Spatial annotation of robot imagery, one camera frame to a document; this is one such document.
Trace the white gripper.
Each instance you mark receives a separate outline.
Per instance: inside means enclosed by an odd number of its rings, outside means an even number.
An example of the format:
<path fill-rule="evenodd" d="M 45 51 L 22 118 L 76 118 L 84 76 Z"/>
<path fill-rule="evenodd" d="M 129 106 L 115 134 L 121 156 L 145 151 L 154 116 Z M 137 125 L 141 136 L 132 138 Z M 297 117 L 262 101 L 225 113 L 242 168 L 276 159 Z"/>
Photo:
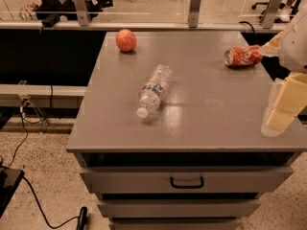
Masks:
<path fill-rule="evenodd" d="M 281 66 L 294 72 L 275 79 L 264 112 L 261 132 L 268 137 L 282 134 L 307 106 L 307 6 L 259 50 L 263 57 L 279 56 Z"/>

